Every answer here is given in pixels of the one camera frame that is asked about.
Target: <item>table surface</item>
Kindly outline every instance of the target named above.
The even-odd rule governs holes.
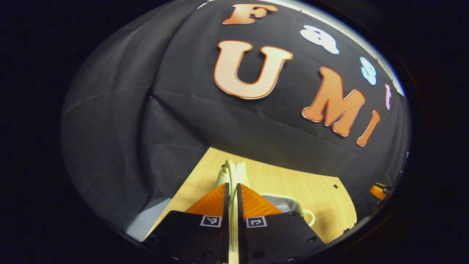
[[[316,221],[311,228],[324,243],[336,239],[356,223],[355,207],[339,178],[285,169],[209,148],[148,234],[169,211],[185,211],[213,190],[227,159],[246,163],[250,187],[257,193],[290,196],[303,210],[312,211]],[[232,262],[231,255],[230,263],[236,263],[234,259]]]

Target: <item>orange letter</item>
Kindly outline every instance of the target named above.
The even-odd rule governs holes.
[[[379,117],[378,112],[373,111],[371,113],[371,120],[370,120],[370,123],[368,124],[368,127],[366,128],[363,135],[361,137],[359,137],[358,140],[356,141],[356,143],[359,146],[364,147],[366,145],[366,143],[368,142],[368,139],[371,136],[371,133],[373,132],[373,130],[376,127],[376,124],[378,124],[380,120],[381,120],[381,118]]]
[[[232,25],[232,24],[251,24],[254,23],[254,18],[251,18],[251,15],[254,15],[256,18],[264,17],[269,11],[277,11],[278,9],[275,6],[269,5],[251,5],[251,4],[238,4],[233,6],[235,9],[231,14],[231,17],[222,24]]]
[[[238,78],[238,67],[242,55],[252,49],[248,42],[225,40],[218,44],[220,54],[213,79],[224,92],[243,99],[258,99],[268,95],[277,83],[283,63],[291,60],[293,54],[281,48],[265,46],[261,52],[265,55],[264,65],[257,81],[247,84]]]
[[[323,120],[323,110],[327,105],[324,124],[329,126],[337,118],[340,118],[332,126],[332,130],[341,136],[348,136],[350,127],[355,121],[358,110],[365,103],[365,97],[358,90],[353,90],[345,99],[340,75],[326,67],[319,69],[323,76],[321,88],[310,107],[304,108],[302,115],[313,122]]]

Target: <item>orange letter m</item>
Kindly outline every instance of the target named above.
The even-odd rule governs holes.
[[[365,103],[365,97],[360,91],[353,90],[344,98],[340,75],[326,67],[319,69],[319,72],[323,76],[321,87],[313,104],[303,109],[302,115],[313,122],[320,122],[324,118],[323,111],[327,106],[324,124],[329,126],[340,117],[332,126],[332,130],[346,137],[350,134],[350,127],[360,107]]]

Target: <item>cutout letter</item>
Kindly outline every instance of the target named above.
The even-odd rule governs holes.
[[[355,121],[360,107],[365,103],[364,95],[353,90],[343,99],[342,78],[340,75],[326,67],[319,69],[323,81],[316,98],[310,107],[303,109],[304,118],[313,122],[323,120],[323,110],[327,105],[324,124],[329,126],[336,119],[340,120],[332,126],[332,130],[341,136],[350,134],[350,127]]]
[[[371,120],[370,120],[370,124],[368,125],[368,127],[366,128],[365,132],[363,133],[363,135],[361,137],[358,138],[358,140],[356,141],[356,143],[361,146],[361,147],[364,147],[366,145],[366,143],[368,142],[368,139],[370,138],[371,136],[371,133],[373,133],[373,130],[375,129],[376,127],[376,124],[379,123],[379,121],[381,120],[381,118],[379,117],[379,114],[378,112],[376,111],[373,111],[371,113]]]
[[[277,83],[283,63],[293,58],[291,52],[281,48],[262,47],[265,60],[259,78],[255,83],[247,84],[238,78],[238,67],[243,54],[251,50],[252,45],[243,41],[225,40],[218,47],[220,54],[213,79],[221,90],[243,99],[258,99],[268,95]]]
[[[375,67],[365,58],[360,57],[360,62],[362,63],[362,74],[363,77],[372,85],[376,85],[376,70]]]
[[[337,49],[335,39],[331,35],[313,26],[306,25],[304,28],[305,29],[300,31],[300,34],[305,39],[311,41],[314,44],[323,46],[328,52],[332,54],[340,53],[340,51]]]
[[[386,87],[386,109],[389,111],[391,109],[391,104],[389,103],[389,100],[391,99],[391,88],[389,85],[384,85]]]
[[[270,5],[256,5],[256,4],[238,4],[233,6],[235,9],[231,14],[231,17],[222,24],[251,24],[254,23],[255,19],[251,18],[254,15],[255,18],[264,17],[267,14],[267,10],[275,12],[278,10],[275,6]]]

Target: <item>black cloth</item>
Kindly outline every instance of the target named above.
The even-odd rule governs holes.
[[[222,25],[239,3],[176,1],[122,28],[100,46],[77,74],[64,105],[63,152],[69,173],[88,204],[125,230],[140,210],[172,197],[208,147],[293,170],[339,177],[360,221],[377,199],[374,182],[393,185],[409,139],[405,98],[362,47],[333,27],[283,6],[252,24]],[[334,37],[332,54],[300,35],[304,25]],[[257,100],[224,93],[213,80],[217,44],[253,45],[238,77],[256,81],[263,46],[290,51],[273,91]],[[360,57],[377,71],[371,86]],[[344,96],[360,90],[366,102],[350,134],[301,116],[321,85],[320,67],[339,73]],[[391,86],[391,109],[386,89]],[[371,119],[380,123],[365,147],[356,144]]]

